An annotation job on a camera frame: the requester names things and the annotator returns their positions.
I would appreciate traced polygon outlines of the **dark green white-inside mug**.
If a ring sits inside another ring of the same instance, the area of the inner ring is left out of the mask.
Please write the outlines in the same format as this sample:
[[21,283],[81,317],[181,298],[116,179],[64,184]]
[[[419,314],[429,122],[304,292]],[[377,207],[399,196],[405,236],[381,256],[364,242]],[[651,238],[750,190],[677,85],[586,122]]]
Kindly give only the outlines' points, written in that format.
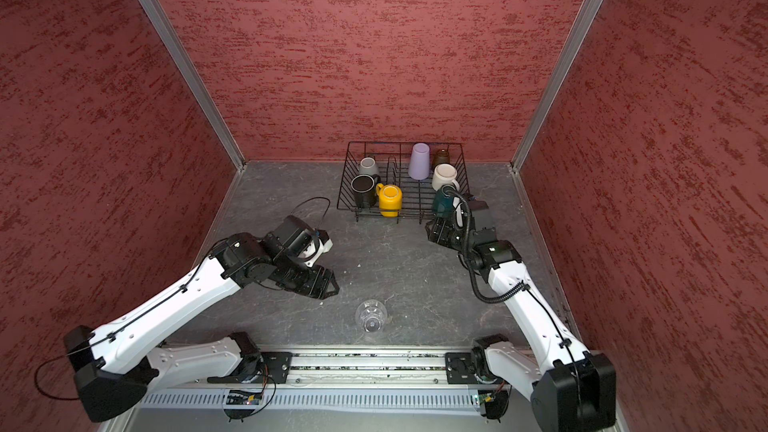
[[458,189],[455,183],[441,186],[435,193],[432,203],[432,211],[436,218],[450,219],[456,213],[460,204],[457,196]]

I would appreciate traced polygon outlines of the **clear glass cup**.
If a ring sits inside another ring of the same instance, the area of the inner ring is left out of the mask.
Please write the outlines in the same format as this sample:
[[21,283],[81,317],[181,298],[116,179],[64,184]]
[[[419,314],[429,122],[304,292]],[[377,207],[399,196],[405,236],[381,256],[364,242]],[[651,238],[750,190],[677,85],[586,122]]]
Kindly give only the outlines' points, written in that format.
[[369,299],[357,307],[355,319],[366,334],[377,334],[384,329],[388,320],[388,312],[382,302]]

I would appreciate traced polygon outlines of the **white mug red inside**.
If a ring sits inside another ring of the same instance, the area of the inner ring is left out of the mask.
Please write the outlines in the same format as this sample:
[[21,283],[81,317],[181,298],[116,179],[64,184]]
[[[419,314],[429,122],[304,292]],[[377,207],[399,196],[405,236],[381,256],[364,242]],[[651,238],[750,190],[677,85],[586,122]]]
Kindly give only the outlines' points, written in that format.
[[434,168],[431,186],[435,191],[439,191],[445,185],[452,185],[457,190],[461,188],[457,169],[451,164],[441,163]]

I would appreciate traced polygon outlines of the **yellow mug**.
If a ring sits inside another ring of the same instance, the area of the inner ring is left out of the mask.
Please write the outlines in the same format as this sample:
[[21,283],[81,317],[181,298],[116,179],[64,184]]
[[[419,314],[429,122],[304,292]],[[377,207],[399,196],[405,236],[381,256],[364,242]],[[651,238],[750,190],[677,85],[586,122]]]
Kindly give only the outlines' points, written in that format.
[[396,218],[400,214],[403,201],[402,190],[391,184],[379,183],[376,185],[379,212],[383,217]]

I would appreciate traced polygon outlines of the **lilac plastic cup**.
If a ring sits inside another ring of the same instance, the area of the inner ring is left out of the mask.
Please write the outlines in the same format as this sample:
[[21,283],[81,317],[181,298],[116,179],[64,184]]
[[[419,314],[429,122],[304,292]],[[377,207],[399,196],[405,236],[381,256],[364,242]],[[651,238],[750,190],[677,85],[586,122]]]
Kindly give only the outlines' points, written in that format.
[[426,180],[430,175],[430,147],[426,143],[416,143],[412,147],[408,175],[416,181]]

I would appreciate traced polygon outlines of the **brown gold textured cup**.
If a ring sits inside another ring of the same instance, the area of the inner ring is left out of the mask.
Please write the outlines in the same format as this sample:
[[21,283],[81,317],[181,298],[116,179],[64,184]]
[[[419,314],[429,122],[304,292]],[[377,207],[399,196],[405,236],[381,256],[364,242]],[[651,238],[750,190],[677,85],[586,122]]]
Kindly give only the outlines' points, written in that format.
[[443,164],[451,164],[450,152],[448,149],[439,149],[435,152],[432,160],[432,168],[435,169]]

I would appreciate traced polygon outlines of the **black mug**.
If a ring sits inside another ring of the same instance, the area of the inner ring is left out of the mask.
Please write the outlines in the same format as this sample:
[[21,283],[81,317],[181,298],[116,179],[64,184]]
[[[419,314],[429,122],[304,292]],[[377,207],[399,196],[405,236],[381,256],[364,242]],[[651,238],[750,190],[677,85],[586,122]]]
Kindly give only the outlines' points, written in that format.
[[377,205],[377,186],[379,184],[380,177],[376,174],[360,174],[351,180],[350,187],[357,209],[370,209]]

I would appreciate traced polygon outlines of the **small cream mug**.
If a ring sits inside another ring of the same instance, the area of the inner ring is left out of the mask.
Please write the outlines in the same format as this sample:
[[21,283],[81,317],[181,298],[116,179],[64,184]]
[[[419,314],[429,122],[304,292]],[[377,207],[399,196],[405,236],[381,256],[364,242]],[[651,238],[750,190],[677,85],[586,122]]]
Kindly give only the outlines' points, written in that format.
[[378,163],[373,157],[364,157],[358,164],[360,175],[378,176],[380,174]]

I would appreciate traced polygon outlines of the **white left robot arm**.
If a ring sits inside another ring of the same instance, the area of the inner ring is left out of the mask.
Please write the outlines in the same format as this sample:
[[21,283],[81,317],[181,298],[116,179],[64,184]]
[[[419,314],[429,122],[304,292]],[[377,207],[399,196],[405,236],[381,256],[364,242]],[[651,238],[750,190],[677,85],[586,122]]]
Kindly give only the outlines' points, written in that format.
[[147,394],[205,379],[265,386],[268,368],[245,332],[187,346],[165,340],[200,313],[250,284],[324,300],[338,293],[332,270],[318,264],[332,242],[324,230],[299,227],[262,238],[239,233],[215,243],[178,281],[123,317],[96,329],[78,326],[64,337],[74,372],[75,401],[102,423]]

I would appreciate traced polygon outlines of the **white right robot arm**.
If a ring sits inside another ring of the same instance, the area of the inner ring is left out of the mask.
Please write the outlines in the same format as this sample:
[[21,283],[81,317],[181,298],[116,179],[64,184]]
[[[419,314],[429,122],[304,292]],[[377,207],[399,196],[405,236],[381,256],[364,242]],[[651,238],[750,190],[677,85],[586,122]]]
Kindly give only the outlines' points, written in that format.
[[591,352],[559,319],[536,287],[522,257],[493,228],[478,229],[473,220],[456,227],[435,218],[426,226],[429,241],[457,251],[475,294],[484,281],[493,290],[482,302],[503,304],[526,338],[525,356],[504,336],[474,341],[469,372],[479,383],[500,384],[484,400],[487,417],[504,413],[502,400],[513,391],[529,400],[543,431],[602,431],[615,425],[616,370],[602,353]]

